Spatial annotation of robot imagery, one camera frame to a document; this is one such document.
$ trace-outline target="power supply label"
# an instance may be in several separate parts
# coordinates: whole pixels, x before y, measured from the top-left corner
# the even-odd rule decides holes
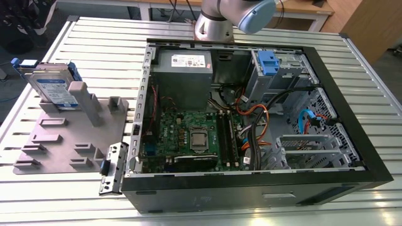
[[[77,107],[74,97],[68,93],[66,83],[62,79],[37,79],[41,90],[52,103],[57,105],[61,110],[72,110]]]
[[[203,55],[172,55],[172,67],[205,67],[205,57]]]

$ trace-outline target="hard drive label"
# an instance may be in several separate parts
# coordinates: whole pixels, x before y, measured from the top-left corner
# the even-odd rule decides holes
[[[37,79],[41,91],[50,99],[52,103],[57,105],[61,110],[72,110],[77,107],[74,97],[68,93],[66,83],[62,79]]]

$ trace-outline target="ram slot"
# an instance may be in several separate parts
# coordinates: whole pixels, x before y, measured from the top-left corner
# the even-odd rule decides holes
[[[216,127],[217,127],[217,140],[219,140],[219,151],[220,151],[220,160],[221,163],[227,163],[227,153],[228,145],[225,139],[225,129],[224,129],[224,115],[219,115],[216,118]]]
[[[231,145],[231,156],[232,156],[232,160],[231,162],[236,163],[237,162],[237,146],[236,146],[236,137],[235,137],[235,132],[233,132],[233,126],[232,126],[232,115],[229,114],[229,128],[231,128],[231,141],[232,141],[232,145]]]
[[[232,121],[229,120],[229,115],[224,115],[224,136],[225,136],[225,144],[227,144],[227,153],[229,162],[235,162],[235,149],[233,149],[233,136],[232,136]]]

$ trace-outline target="cpu socket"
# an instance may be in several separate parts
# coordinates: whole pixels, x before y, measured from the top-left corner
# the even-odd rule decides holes
[[[204,127],[189,128],[189,148],[195,153],[208,150],[208,131]]]

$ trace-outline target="metal bracket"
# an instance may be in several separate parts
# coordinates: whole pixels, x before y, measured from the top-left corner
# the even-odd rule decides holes
[[[124,142],[109,146],[105,159],[101,162],[100,174],[101,183],[98,188],[98,195],[120,195],[121,176],[124,175],[125,155],[128,151],[128,144]]]

